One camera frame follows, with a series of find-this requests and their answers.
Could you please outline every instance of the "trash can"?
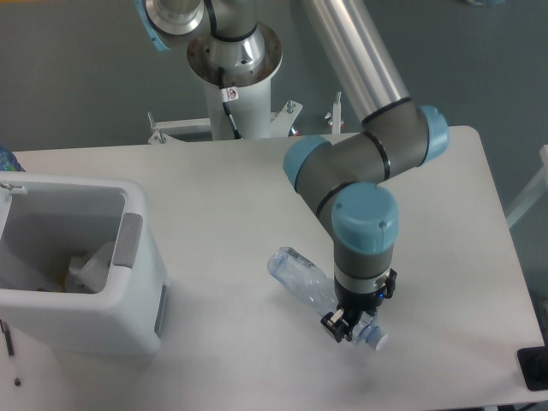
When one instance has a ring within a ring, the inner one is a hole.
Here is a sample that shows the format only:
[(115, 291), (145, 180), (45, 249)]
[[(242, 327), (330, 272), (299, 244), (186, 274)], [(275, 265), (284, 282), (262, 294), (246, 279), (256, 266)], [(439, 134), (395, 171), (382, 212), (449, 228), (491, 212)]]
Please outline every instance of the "trash can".
[[(74, 287), (75, 261), (101, 289)], [(137, 183), (0, 172), (0, 319), (56, 348), (152, 354), (168, 286)]]

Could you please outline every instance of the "white table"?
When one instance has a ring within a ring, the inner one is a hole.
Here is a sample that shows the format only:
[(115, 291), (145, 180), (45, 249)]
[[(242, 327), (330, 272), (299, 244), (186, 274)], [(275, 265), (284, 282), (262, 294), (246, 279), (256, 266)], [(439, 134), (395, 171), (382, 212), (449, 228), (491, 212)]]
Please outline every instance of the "white table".
[(132, 178), (172, 276), (152, 358), (52, 350), (15, 330), (0, 409), (427, 410), (537, 402), (519, 348), (542, 344), (480, 138), (386, 184), (400, 208), (382, 351), (336, 344), (265, 265), (291, 246), (332, 272), (332, 244), (282, 171), (289, 140), (22, 152), (31, 172)]

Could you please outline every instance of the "blue joint cap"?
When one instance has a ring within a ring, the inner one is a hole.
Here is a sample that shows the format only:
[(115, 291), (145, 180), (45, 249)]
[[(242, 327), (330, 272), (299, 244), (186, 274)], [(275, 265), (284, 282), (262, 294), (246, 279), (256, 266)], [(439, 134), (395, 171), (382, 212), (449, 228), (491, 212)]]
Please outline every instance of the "blue joint cap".
[(301, 166), (314, 150), (324, 144), (331, 145), (329, 141), (320, 135), (309, 135), (294, 143), (288, 152), (285, 153), (283, 171), (285, 171), (285, 175), (288, 177), (295, 191), (297, 190), (297, 177), (299, 176), (299, 171), (301, 171)]
[(162, 41), (162, 39), (158, 36), (158, 33), (156, 33), (156, 30), (154, 30), (154, 27), (152, 27), (151, 22), (148, 20), (148, 16), (146, 15), (145, 10), (145, 2), (143, 0), (134, 0), (135, 8), (137, 8), (137, 14), (140, 17), (141, 23), (143, 23), (143, 26), (145, 27), (146, 34), (148, 34), (148, 37), (152, 41), (152, 45), (154, 45), (154, 48), (156, 51), (166, 51), (170, 48), (165, 45), (165, 43)]
[(449, 125), (437, 108), (422, 105), (419, 109), (422, 110), (428, 122), (428, 152), (425, 161), (422, 162), (424, 164), (443, 154), (449, 146)]
[(375, 255), (394, 245), (399, 230), (397, 204), (386, 188), (370, 182), (347, 186), (331, 210), (333, 232), (351, 250)]

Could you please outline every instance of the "clear plastic bottle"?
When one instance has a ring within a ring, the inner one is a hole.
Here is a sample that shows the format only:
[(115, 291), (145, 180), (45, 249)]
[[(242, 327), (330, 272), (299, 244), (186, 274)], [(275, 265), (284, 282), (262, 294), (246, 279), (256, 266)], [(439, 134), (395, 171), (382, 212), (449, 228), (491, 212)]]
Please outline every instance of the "clear plastic bottle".
[[(312, 307), (324, 317), (337, 310), (337, 296), (334, 283), (314, 263), (305, 259), (293, 248), (282, 247), (268, 260), (268, 272), (276, 278), (291, 294)], [(378, 326), (377, 317), (366, 313), (352, 331), (352, 344), (368, 344), (380, 350), (388, 334)]]
[(0, 146), (0, 171), (25, 171), (17, 161), (15, 155)]

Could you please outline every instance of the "black cable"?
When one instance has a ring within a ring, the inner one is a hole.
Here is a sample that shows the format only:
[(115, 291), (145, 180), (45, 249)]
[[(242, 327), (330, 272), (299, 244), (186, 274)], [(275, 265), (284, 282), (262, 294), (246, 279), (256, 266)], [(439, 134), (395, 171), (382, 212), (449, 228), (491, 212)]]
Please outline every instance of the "black cable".
[[(225, 88), (224, 87), (224, 68), (219, 67), (218, 75), (219, 75), (219, 78), (218, 78), (219, 90), (223, 90)], [(238, 127), (236, 126), (236, 121), (234, 120), (234, 117), (232, 116), (232, 112), (230, 111), (230, 106), (228, 102), (223, 102), (223, 109), (224, 109), (224, 114), (226, 114), (226, 116), (229, 118), (230, 127), (232, 128), (232, 133), (234, 133), (234, 138), (236, 140), (240, 140), (242, 137), (241, 137), (240, 131), (238, 130)]]

